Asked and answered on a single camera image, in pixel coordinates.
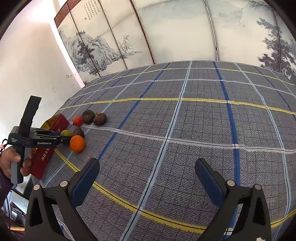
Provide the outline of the person left hand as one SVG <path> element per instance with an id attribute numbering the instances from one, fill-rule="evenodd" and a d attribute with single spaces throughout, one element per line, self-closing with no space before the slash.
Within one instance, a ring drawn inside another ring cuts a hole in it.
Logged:
<path id="1" fill-rule="evenodd" d="M 32 158 L 34 151 L 30 150 L 27 159 L 23 161 L 23 165 L 20 169 L 20 173 L 26 177 L 30 174 Z M 1 155 L 1 171 L 8 178 L 11 178 L 11 163 L 18 163 L 21 160 L 21 156 L 15 152 L 12 147 L 7 148 Z"/>

